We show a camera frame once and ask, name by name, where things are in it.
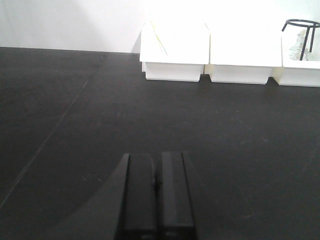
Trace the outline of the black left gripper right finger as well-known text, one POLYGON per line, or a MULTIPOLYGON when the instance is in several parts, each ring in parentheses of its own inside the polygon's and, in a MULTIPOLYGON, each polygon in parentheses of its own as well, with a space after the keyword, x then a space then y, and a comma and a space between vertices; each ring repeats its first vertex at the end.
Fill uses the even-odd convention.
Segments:
POLYGON ((158 223, 161 240, 195 240, 196 227, 181 152, 161 154, 158 223))

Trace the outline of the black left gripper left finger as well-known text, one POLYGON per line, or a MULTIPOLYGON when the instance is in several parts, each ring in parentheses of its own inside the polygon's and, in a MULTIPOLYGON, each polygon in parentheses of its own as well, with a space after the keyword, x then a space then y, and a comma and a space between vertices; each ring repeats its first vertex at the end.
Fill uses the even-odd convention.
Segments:
POLYGON ((125 184, 116 240, 156 240, 158 234, 154 161, 148 153, 126 153, 125 184))

